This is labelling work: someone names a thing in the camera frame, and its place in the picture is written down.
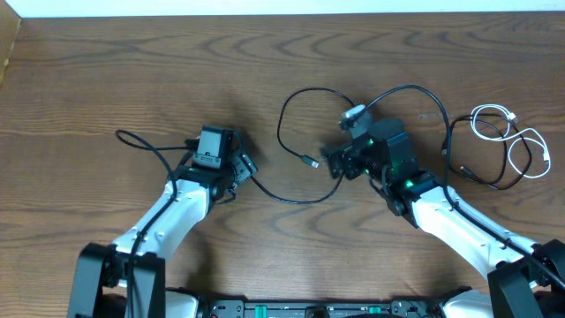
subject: white connector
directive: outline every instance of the white connector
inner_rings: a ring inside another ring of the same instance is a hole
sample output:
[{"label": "white connector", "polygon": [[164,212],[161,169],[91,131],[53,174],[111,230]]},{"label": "white connector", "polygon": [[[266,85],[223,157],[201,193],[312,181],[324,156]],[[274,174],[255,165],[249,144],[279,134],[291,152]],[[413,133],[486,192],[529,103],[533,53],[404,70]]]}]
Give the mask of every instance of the white connector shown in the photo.
[{"label": "white connector", "polygon": [[515,124],[518,122],[518,117],[516,116],[515,113],[511,112],[508,114],[508,119],[512,120],[512,122]]},{"label": "white connector", "polygon": [[365,106],[364,104],[359,104],[359,105],[357,105],[357,106],[355,106],[355,107],[352,107],[351,109],[345,111],[345,112],[342,114],[342,119],[349,119],[349,118],[354,117],[354,116],[357,115],[359,112],[361,112],[362,110],[364,110],[365,107],[366,107],[366,106]]}]

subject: usb connector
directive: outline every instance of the usb connector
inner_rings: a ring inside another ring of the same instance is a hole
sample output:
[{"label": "usb connector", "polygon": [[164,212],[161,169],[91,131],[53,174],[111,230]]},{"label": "usb connector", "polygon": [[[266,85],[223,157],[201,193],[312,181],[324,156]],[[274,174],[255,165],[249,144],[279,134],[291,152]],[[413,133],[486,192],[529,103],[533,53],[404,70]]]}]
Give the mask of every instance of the usb connector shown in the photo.
[{"label": "usb connector", "polygon": [[463,171],[469,177],[476,177],[475,174],[473,173],[473,171],[471,171],[471,169],[469,169],[465,166],[461,166],[461,167],[459,167],[459,169],[461,169],[461,171]]},{"label": "usb connector", "polygon": [[508,119],[510,119],[514,124],[517,124],[518,121],[519,121],[519,120],[518,120],[518,117],[517,117],[516,114],[513,113],[513,112],[510,112],[510,113],[508,114]]},{"label": "usb connector", "polygon": [[302,155],[300,157],[300,159],[302,159],[303,163],[306,163],[309,166],[313,166],[314,168],[318,168],[318,166],[320,165],[320,163],[318,163],[317,161],[315,161],[312,157],[310,157],[308,155]]}]

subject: black bracket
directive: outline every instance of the black bracket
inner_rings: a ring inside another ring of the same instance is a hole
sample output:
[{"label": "black bracket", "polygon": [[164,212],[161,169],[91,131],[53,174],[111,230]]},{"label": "black bracket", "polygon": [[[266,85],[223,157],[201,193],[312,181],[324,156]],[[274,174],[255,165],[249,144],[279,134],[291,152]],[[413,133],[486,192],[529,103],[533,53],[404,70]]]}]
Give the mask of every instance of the black bracket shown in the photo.
[{"label": "black bracket", "polygon": [[[559,240],[551,240],[544,245],[534,247],[532,256],[543,262],[557,276],[565,273],[565,244]],[[539,268],[528,259],[521,259],[500,266],[488,274],[488,287],[491,292],[493,313],[495,317],[560,317],[565,312],[565,306],[555,306],[549,299],[563,299],[564,290],[552,284],[550,297],[542,304],[539,297],[531,291],[530,282],[535,281],[540,286],[548,286],[551,282]]]},{"label": "black bracket", "polygon": [[[67,318],[107,317],[102,287],[114,287],[127,275],[128,255],[116,246],[89,243],[77,261]],[[165,260],[153,253],[135,257],[134,313],[138,317],[165,316]]]}]

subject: black cable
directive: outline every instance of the black cable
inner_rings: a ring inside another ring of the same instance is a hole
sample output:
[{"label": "black cable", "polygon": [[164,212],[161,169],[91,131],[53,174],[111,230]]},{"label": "black cable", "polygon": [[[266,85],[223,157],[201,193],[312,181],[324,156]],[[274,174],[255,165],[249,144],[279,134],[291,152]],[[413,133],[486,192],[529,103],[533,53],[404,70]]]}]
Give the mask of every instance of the black cable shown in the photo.
[{"label": "black cable", "polygon": [[173,187],[173,193],[169,197],[167,202],[159,209],[159,211],[157,211],[157,213],[155,213],[155,215],[153,217],[151,217],[149,222],[147,222],[147,224],[145,224],[145,226],[143,226],[143,228],[141,229],[141,231],[139,231],[137,233],[137,237],[133,241],[132,250],[130,251],[130,256],[129,256],[129,259],[128,259],[129,265],[128,265],[128,272],[127,272],[127,300],[129,302],[129,306],[130,306],[130,317],[133,318],[134,317],[134,315],[133,315],[133,286],[135,285],[134,278],[133,278],[133,267],[135,266],[135,254],[137,253],[139,244],[141,243],[141,241],[143,240],[143,238],[147,234],[147,231],[149,230],[151,225],[153,225],[153,223],[159,218],[159,216],[161,216],[163,214],[163,212],[165,212],[165,210],[177,198],[178,189],[177,189],[177,182],[175,180],[175,176],[173,174],[173,171],[170,168],[169,163],[167,163],[167,160],[165,160],[165,158],[161,155],[159,150],[157,150],[157,148],[153,147],[150,143],[143,140],[141,137],[135,135],[134,133],[131,133],[131,132],[128,132],[128,131],[125,131],[125,130],[121,130],[121,129],[116,130],[116,137],[120,141],[122,141],[123,143],[127,144],[128,146],[132,146],[134,148],[145,150],[145,148],[141,148],[141,146],[132,144],[131,142],[121,138],[120,134],[122,134],[122,133],[134,138],[139,143],[143,144],[145,146],[145,148],[147,148],[147,150],[152,151],[157,156],[157,158],[159,158],[162,165],[167,170],[167,174],[169,176],[169,179],[170,179],[172,187]]},{"label": "black cable", "polygon": [[[338,92],[334,89],[331,88],[326,88],[326,87],[309,87],[309,88],[304,88],[304,89],[300,89],[299,91],[295,92],[294,94],[292,94],[289,98],[287,98],[287,100],[284,102],[284,104],[282,105],[281,108],[281,116],[279,117],[279,124],[276,127],[276,138],[279,140],[279,144],[281,145],[281,147],[290,152],[291,154],[297,156],[298,158],[300,158],[304,163],[310,164],[314,167],[318,167],[318,162],[316,162],[314,159],[312,159],[310,156],[308,155],[300,155],[299,153],[297,153],[296,151],[286,147],[283,143],[283,141],[281,140],[281,123],[283,122],[283,115],[284,115],[284,111],[286,110],[286,106],[289,104],[290,100],[300,94],[300,93],[304,93],[304,92],[309,92],[309,91],[324,91],[324,92],[329,92],[329,93],[334,93],[340,97],[342,97],[344,100],[346,100],[351,107],[355,106],[355,103],[353,102],[353,100],[351,100],[347,95]],[[241,145],[241,147],[243,147],[243,143],[241,141],[241,136],[236,135],[236,137],[239,139],[239,143]],[[296,200],[290,200],[290,199],[284,199],[283,197],[280,197],[272,192],[270,192],[264,185],[261,184],[261,182],[259,182],[259,180],[257,180],[255,177],[251,177],[251,180],[253,181],[253,183],[255,183],[255,185],[257,185],[257,187],[264,193],[266,194],[269,198],[273,199],[273,200],[277,200],[283,203],[289,203],[289,204],[313,204],[313,203],[320,203],[322,201],[324,201],[325,199],[331,197],[332,195],[334,195],[335,191],[337,191],[337,188],[339,187],[339,185],[342,183],[342,179],[343,179],[343,174],[337,179],[337,182],[335,183],[334,188],[325,196],[319,198],[318,200],[311,200],[311,201],[296,201]]]},{"label": "black cable", "polygon": [[[125,133],[125,131],[119,131],[119,130],[116,132],[116,137],[117,137],[117,139],[120,140],[120,141],[122,141],[124,144],[126,144],[126,145],[128,145],[128,146],[130,146],[130,147],[137,148],[137,149],[152,151],[152,149],[149,148],[149,147],[144,147],[144,146],[140,146],[140,145],[136,145],[136,144],[134,144],[134,143],[131,143],[130,141],[128,141],[128,140],[124,139],[122,136],[120,136],[120,133],[124,133],[124,134],[127,134],[127,133]],[[159,147],[159,148],[153,148],[153,149],[158,150],[158,151],[164,151],[164,150],[188,150],[188,148],[187,148],[186,146],[178,146],[178,147]]]},{"label": "black cable", "polygon": [[324,91],[324,92],[330,92],[333,94],[336,94],[340,97],[342,97],[344,100],[346,100],[351,107],[355,106],[355,103],[353,102],[353,100],[351,100],[348,96],[346,96],[345,94],[338,92],[334,89],[331,88],[326,88],[326,87],[309,87],[309,88],[304,88],[304,89],[300,89],[299,91],[295,92],[294,94],[292,94],[289,98],[287,98],[287,100],[284,102],[284,104],[282,105],[281,108],[281,116],[279,117],[279,124],[276,127],[276,138],[279,140],[279,144],[281,144],[281,147],[288,151],[289,153],[297,156],[298,158],[300,158],[300,160],[302,160],[304,163],[312,165],[314,168],[318,168],[318,162],[316,162],[314,159],[312,159],[310,156],[308,155],[301,155],[299,153],[297,153],[296,151],[286,147],[286,145],[284,145],[283,141],[281,140],[281,124],[283,123],[283,115],[284,115],[284,111],[286,110],[286,106],[289,104],[290,100],[292,98],[294,98],[294,96],[300,94],[300,93],[304,93],[304,92],[310,92],[310,91]]},{"label": "black cable", "polygon": [[180,161],[178,162],[177,168],[180,166],[184,166],[186,163],[188,163],[188,160],[192,157],[192,152],[188,151],[186,152],[186,154],[183,155],[182,158],[180,158]]},{"label": "black cable", "polygon": [[[516,127],[515,123],[512,120],[509,120],[508,118],[506,118],[506,117],[504,117],[500,114],[478,114],[478,116],[479,117],[498,117],[498,118],[508,122],[517,133],[520,132],[518,130],[518,128]],[[456,118],[454,121],[451,122],[451,126],[450,126],[449,129],[453,133],[453,130],[454,130],[454,128],[455,128],[455,126],[458,122],[460,122],[460,121],[471,121],[471,120],[473,120],[473,115],[464,115],[464,116],[461,116],[459,118]],[[492,128],[493,130],[495,130],[501,136],[501,138],[504,138],[504,134],[496,126],[494,126],[494,125],[492,125],[492,124],[490,124],[486,121],[479,120],[479,119],[477,119],[476,122]],[[454,172],[457,176],[464,178],[468,181],[471,181],[473,183],[483,185],[483,186],[488,186],[488,187],[490,187],[494,190],[501,190],[501,191],[502,190],[508,190],[509,188],[511,188],[512,186],[517,184],[522,179],[524,174],[526,174],[528,172],[528,169],[531,167],[531,162],[532,162],[532,159],[533,159],[533,155],[531,154],[530,147],[528,147],[528,143],[526,142],[525,138],[523,137],[522,134],[520,134],[519,136],[522,139],[522,143],[524,144],[526,151],[528,152],[528,156],[529,156],[528,163],[525,165],[521,174],[519,174],[513,181],[511,181],[510,183],[508,183],[505,186],[496,185],[497,183],[499,183],[502,180],[502,177],[504,176],[504,173],[506,171],[506,162],[508,160],[509,154],[508,154],[507,142],[505,140],[502,142],[502,144],[504,145],[504,155],[503,155],[503,158],[502,158],[501,172],[499,173],[499,176],[494,181],[485,181],[483,178],[477,176],[475,173],[473,173],[471,170],[467,169],[464,166],[461,166],[462,167],[461,170],[463,170],[464,173],[453,168],[453,166],[451,164],[449,165],[449,169],[452,172]]]},{"label": "black cable", "polygon": [[232,201],[234,201],[236,199],[236,192],[230,188],[230,189],[226,189],[226,191],[231,195],[228,199],[225,199],[224,201],[218,202],[216,203],[217,205],[220,204],[226,204],[226,203],[230,203]]},{"label": "black cable", "polygon": [[289,200],[289,199],[284,199],[281,198],[278,195],[273,194],[272,192],[270,192],[269,190],[267,190],[267,188],[265,186],[263,186],[255,177],[251,177],[251,180],[255,183],[255,185],[257,185],[259,187],[259,189],[266,194],[268,197],[270,197],[271,199],[283,202],[283,203],[290,203],[290,204],[313,204],[313,203],[320,203],[322,201],[324,201],[325,199],[331,197],[332,195],[334,195],[335,191],[337,191],[337,188],[339,187],[339,185],[342,183],[342,179],[343,179],[343,173],[342,175],[337,179],[337,183],[335,183],[334,188],[332,189],[332,191],[330,191],[328,194],[324,195],[323,197],[319,198],[318,200],[311,200],[311,201],[295,201],[295,200]]},{"label": "black cable", "polygon": [[562,289],[565,290],[565,282],[563,282],[563,280],[560,277],[555,275],[555,273],[551,269],[549,269],[546,265],[542,264],[540,261],[536,260],[533,256],[531,256],[531,254],[529,254],[527,251],[524,251],[520,246],[517,246],[514,242],[512,242],[511,239],[503,238],[497,232],[491,230],[487,226],[483,225],[480,221],[476,220],[474,217],[467,214],[467,212],[465,212],[464,210],[462,210],[459,207],[458,202],[454,202],[453,199],[451,198],[451,196],[449,195],[449,192],[448,192],[448,175],[449,175],[449,167],[451,165],[451,129],[449,129],[450,126],[449,126],[448,113],[446,112],[445,107],[443,107],[443,104],[440,102],[440,99],[438,97],[436,97],[434,94],[432,94],[432,92],[428,91],[427,89],[425,89],[423,87],[420,87],[420,86],[417,86],[417,85],[403,85],[403,86],[400,86],[400,87],[395,87],[395,88],[389,89],[387,92],[377,96],[377,98],[375,98],[369,105],[367,105],[367,107],[364,110],[360,111],[359,113],[361,113],[361,114],[364,113],[365,111],[367,111],[369,108],[374,106],[378,101],[380,101],[384,97],[391,95],[394,92],[403,90],[403,89],[416,89],[416,90],[428,95],[440,108],[441,114],[443,116],[443,122],[445,124],[446,142],[447,142],[446,155],[445,155],[445,161],[446,162],[445,162],[445,167],[444,167],[444,170],[443,170],[443,185],[441,185],[441,187],[443,189],[443,194],[445,195],[445,198],[449,202],[449,205],[452,208],[454,208],[457,212],[459,212],[459,214],[461,214],[469,222],[473,223],[474,225],[479,227],[481,230],[483,230],[484,232],[486,232],[487,234],[489,234],[490,236],[492,236],[493,238],[495,238],[499,242],[505,244],[506,246],[508,246],[508,247],[514,249],[515,251],[517,251],[518,253],[520,253],[525,259],[530,261],[532,264],[534,264],[536,267],[538,267],[539,270],[543,271],[544,274],[549,276],[549,278],[551,278],[551,280],[554,283],[558,284]]}]

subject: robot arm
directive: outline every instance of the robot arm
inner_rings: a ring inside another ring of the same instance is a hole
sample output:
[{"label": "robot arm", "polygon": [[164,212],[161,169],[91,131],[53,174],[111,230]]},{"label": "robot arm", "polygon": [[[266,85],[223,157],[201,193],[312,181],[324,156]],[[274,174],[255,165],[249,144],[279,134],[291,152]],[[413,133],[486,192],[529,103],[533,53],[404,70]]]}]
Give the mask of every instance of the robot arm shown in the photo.
[{"label": "robot arm", "polygon": [[444,314],[447,317],[543,317],[531,288],[551,284],[553,294],[563,294],[561,285],[549,276],[564,277],[565,245],[558,240],[539,245],[481,214],[453,188],[444,188],[433,173],[418,167],[402,121],[373,122],[369,113],[362,112],[364,108],[359,105],[342,115],[341,127],[350,133],[351,141],[340,147],[325,147],[322,154],[328,159],[332,177],[342,173],[347,179],[368,175],[372,188],[393,214],[441,239],[488,281],[490,299],[477,302],[460,295],[444,304]]},{"label": "robot arm", "polygon": [[[257,172],[241,145],[232,147],[233,135],[228,129],[204,126],[199,140],[186,142],[194,153],[192,165],[177,166],[175,180],[167,181],[153,207],[109,246],[90,243],[83,249],[77,261],[67,317],[113,316],[102,287],[132,284],[127,279],[129,270],[132,270],[133,293],[128,297],[136,317],[194,317],[199,303],[196,298],[165,290],[165,262],[224,193],[235,195],[233,190]],[[131,265],[130,256],[139,232],[170,200],[173,182],[177,185],[175,200],[147,229]],[[130,311],[127,306],[126,316],[129,317]],[[124,316],[124,306],[115,316]]]},{"label": "robot arm", "polygon": [[[483,225],[505,239],[511,239],[523,250],[533,253],[535,241],[521,237],[497,224],[463,201],[456,191],[449,187],[449,194],[456,198],[459,207]],[[420,199],[412,202],[412,214],[416,225],[422,231],[441,239],[474,267],[485,279],[491,271],[504,263],[518,261],[523,256],[510,247],[478,228],[451,208],[440,186],[420,194]]]}]

